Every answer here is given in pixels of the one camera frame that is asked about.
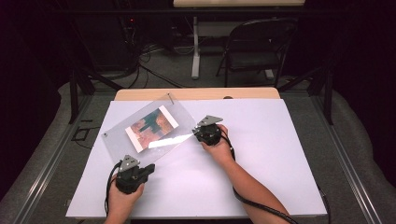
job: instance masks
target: black equipment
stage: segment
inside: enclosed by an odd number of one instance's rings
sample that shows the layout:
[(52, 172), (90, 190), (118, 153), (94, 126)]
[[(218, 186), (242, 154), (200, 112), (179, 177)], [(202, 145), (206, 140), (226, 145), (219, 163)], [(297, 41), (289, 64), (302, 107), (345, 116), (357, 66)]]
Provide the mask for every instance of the black equipment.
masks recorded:
[(116, 178), (116, 186), (121, 192), (126, 194), (136, 192), (141, 184), (148, 182), (149, 175), (154, 173), (155, 164), (139, 168), (139, 163), (133, 157), (125, 156)]
[(192, 132), (198, 141), (205, 142), (208, 146), (214, 146), (221, 138), (221, 129), (216, 124), (219, 121), (222, 121), (222, 119), (207, 115)]

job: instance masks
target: table surface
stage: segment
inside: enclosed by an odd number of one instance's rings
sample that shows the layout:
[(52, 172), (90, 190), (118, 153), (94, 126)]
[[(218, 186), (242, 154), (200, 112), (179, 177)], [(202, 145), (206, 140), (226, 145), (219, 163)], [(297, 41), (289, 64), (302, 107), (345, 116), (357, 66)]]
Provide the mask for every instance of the table surface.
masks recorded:
[[(107, 110), (67, 217), (106, 216), (106, 180), (114, 163), (101, 135), (168, 92), (194, 118), (207, 114), (223, 118), (238, 163), (264, 183), (292, 216), (326, 214), (289, 111), (276, 89), (209, 88), (119, 91)], [(224, 96), (235, 99), (221, 100)], [(190, 137), (155, 164), (156, 170), (149, 177), (132, 218), (247, 216), (233, 196), (227, 177), (195, 138)]]
[(174, 0), (174, 7), (298, 7), (305, 0)]

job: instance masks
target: forearm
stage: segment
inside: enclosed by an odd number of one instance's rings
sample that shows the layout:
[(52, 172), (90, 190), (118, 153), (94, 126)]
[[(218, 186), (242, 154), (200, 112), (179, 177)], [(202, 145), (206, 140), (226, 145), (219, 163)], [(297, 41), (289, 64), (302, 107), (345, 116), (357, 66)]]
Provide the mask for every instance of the forearm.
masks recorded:
[(123, 217), (107, 217), (104, 224), (123, 224), (127, 218)]
[[(229, 177), (234, 189), (243, 198), (260, 203), (288, 215), (288, 211), (279, 199), (263, 184), (257, 181), (235, 161), (227, 161), (220, 165)], [(254, 223), (287, 223), (283, 219), (271, 215), (261, 209), (243, 203), (247, 214)]]

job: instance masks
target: colorful image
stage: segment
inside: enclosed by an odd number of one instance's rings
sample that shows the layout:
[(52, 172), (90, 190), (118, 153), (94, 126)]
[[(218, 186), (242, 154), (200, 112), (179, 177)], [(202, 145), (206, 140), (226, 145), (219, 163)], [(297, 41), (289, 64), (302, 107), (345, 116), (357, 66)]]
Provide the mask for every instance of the colorful image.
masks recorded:
[(131, 127), (126, 128), (125, 131), (128, 133), (137, 152), (141, 152), (148, 148), (151, 142), (161, 139), (177, 126), (175, 119), (162, 105)]

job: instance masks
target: gray chair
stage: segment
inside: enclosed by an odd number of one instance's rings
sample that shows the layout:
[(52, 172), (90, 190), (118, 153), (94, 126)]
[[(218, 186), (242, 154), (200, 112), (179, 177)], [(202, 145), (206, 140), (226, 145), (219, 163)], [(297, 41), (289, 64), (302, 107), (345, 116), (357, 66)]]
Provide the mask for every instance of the gray chair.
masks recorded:
[(275, 69), (272, 85), (276, 87), (296, 30), (297, 20), (290, 18), (247, 21), (238, 25), (230, 33), (216, 76), (224, 68), (224, 87), (227, 87), (229, 71), (238, 73)]

